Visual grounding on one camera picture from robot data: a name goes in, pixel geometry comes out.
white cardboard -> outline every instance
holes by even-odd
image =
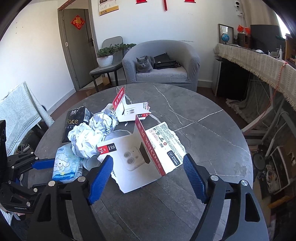
[[[171,172],[183,163],[186,154],[184,146],[165,122],[145,131],[137,115],[135,119],[133,134],[105,141],[98,148],[100,161],[106,155],[113,157],[111,176],[123,193]]]
[[[113,100],[113,109],[119,122],[134,121],[136,115],[140,120],[144,120],[151,114],[148,102],[127,104],[124,87],[120,89]]]

cartoon rabbit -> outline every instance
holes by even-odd
[[[70,165],[68,162],[68,157],[66,156],[65,158],[61,159],[59,158],[60,156],[57,154],[57,157],[54,161],[54,171],[60,171],[63,172],[66,167]]]

security camera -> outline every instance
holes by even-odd
[[[234,2],[234,6],[236,7],[236,9],[238,10],[240,8],[240,2],[239,1],[235,1]]]

crumpled paper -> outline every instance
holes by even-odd
[[[69,131],[71,149],[76,156],[88,159],[98,154],[98,145],[116,127],[118,123],[116,114],[108,107],[109,105],[94,114],[89,120],[89,125],[81,123]]]

white bottle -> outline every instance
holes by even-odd
[[[279,60],[283,60],[283,51],[281,48],[279,49]]]

